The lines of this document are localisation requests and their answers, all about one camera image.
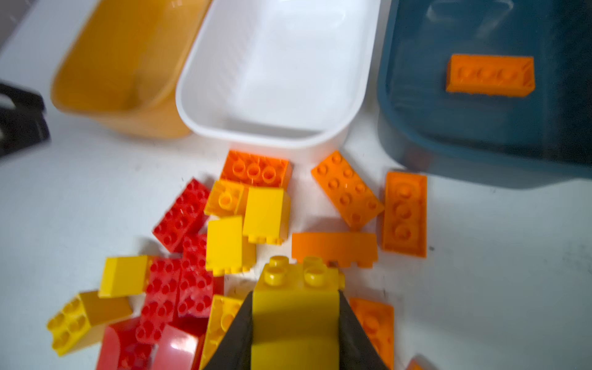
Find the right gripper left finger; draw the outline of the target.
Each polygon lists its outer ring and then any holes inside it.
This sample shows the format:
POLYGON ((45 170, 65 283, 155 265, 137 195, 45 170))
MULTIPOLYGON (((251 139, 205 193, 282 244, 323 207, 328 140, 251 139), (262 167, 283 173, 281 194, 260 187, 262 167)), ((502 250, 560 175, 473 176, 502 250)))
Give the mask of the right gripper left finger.
POLYGON ((252 293, 249 293, 204 369, 251 369, 253 342, 252 293))

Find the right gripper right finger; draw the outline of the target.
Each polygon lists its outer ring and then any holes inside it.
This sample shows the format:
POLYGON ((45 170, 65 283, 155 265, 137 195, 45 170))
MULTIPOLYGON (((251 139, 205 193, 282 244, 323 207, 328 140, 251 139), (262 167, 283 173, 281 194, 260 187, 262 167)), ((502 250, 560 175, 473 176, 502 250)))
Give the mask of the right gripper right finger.
POLYGON ((342 292, 339 292, 340 370, 387 370, 342 292))

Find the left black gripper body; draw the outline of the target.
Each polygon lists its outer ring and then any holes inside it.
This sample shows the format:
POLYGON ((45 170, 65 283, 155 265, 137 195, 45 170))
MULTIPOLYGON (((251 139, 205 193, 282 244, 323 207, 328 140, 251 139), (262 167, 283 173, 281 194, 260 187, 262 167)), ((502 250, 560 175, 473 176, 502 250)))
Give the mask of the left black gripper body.
POLYGON ((1 96, 14 104, 13 108, 1 108, 1 157, 50 141, 41 95, 1 81, 1 96))

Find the yellow lego brick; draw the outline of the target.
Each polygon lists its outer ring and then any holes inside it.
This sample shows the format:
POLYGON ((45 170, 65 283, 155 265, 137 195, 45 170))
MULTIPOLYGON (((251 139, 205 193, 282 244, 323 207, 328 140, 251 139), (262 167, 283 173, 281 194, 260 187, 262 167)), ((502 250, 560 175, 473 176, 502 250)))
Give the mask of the yellow lego brick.
POLYGON ((211 315, 208 322, 207 333, 203 342, 203 351, 199 370, 205 368, 214 353, 217 351, 222 339, 239 312, 243 301, 237 298, 215 294, 211 306, 211 315))
POLYGON ((103 339, 107 325, 126 320, 133 312, 125 297, 101 298, 98 291, 80 292, 47 322, 52 349, 65 356, 94 345, 103 339))
POLYGON ((148 285, 152 256, 108 257, 98 296, 119 298, 142 294, 148 285))
POLYGON ((345 278, 320 257, 274 256, 253 292, 252 369, 338 369, 345 278))

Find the orange lego brick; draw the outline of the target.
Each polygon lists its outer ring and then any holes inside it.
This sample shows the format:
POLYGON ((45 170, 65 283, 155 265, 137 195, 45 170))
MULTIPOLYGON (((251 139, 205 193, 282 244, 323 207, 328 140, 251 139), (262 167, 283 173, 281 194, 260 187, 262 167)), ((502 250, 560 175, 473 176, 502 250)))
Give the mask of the orange lego brick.
POLYGON ((394 362, 394 308, 360 298, 349 300, 368 339, 388 369, 394 362))
POLYGON ((527 97, 535 88, 532 57, 454 54, 448 62, 449 93, 527 97))
POLYGON ((231 150, 220 173, 220 179, 243 183, 251 187, 273 187, 286 190, 291 175, 292 165, 288 160, 231 150))
POLYGON ((385 178, 382 250, 427 256, 427 177, 389 172, 385 178))
POLYGON ((352 231, 360 231, 385 210, 338 150, 319 163, 311 175, 352 231))
POLYGON ((362 232, 297 233, 292 236, 291 257, 303 262, 306 257, 319 257, 340 268, 356 263, 359 268, 372 268, 379 260, 375 234, 362 232))

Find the yellow plastic container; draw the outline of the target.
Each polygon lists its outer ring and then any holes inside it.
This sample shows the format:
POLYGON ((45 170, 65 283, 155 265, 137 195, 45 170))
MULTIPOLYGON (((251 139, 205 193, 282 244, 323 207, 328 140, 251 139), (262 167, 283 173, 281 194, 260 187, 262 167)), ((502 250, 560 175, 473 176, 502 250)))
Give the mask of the yellow plastic container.
POLYGON ((175 89, 209 1, 101 1, 64 58, 51 98, 61 112, 120 134, 189 134, 175 89))

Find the red lego brick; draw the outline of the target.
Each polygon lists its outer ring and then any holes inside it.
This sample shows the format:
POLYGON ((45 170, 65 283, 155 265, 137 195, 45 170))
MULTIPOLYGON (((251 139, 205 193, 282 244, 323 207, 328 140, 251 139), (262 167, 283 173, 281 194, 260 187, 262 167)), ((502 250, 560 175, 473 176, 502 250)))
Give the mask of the red lego brick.
POLYGON ((192 178, 153 230, 154 237, 171 253, 183 251, 185 236, 198 232, 208 216, 204 213, 210 190, 192 178))

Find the dark teal plastic container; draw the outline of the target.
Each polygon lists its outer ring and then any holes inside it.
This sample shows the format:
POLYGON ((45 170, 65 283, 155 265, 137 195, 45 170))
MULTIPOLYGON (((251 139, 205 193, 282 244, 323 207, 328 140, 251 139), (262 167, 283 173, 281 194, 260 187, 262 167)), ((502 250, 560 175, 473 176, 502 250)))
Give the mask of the dark teal plastic container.
POLYGON ((394 1, 378 137, 410 171, 516 189, 591 177, 589 1, 394 1), (455 54, 534 60, 524 98, 449 93, 455 54))

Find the white plastic container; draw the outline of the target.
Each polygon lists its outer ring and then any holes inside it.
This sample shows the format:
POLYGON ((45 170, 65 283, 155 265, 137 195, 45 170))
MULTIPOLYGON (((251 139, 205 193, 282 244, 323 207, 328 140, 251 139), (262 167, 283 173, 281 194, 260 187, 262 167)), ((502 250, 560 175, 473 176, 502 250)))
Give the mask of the white plastic container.
POLYGON ((365 98, 378 1, 211 4, 177 83, 195 134, 314 163, 339 149, 365 98))

